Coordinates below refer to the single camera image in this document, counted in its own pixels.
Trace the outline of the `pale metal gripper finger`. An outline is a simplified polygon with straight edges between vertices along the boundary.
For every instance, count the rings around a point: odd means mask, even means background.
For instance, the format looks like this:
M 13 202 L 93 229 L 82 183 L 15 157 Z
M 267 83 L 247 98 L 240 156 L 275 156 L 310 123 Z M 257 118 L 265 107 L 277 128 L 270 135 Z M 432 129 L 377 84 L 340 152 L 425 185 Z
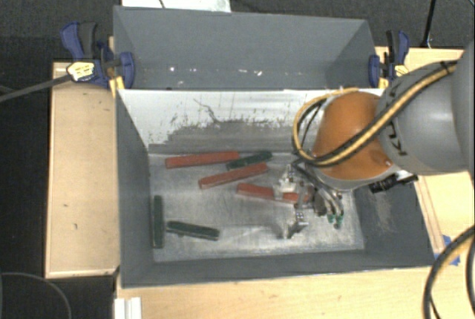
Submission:
M 284 194 L 294 193 L 296 185 L 294 168 L 288 164 L 278 181 L 273 185 L 274 197 L 283 198 Z
M 293 217 L 284 224 L 282 237 L 291 239 L 294 235 L 301 233 L 308 225 L 305 214 L 302 211 L 295 211 Z

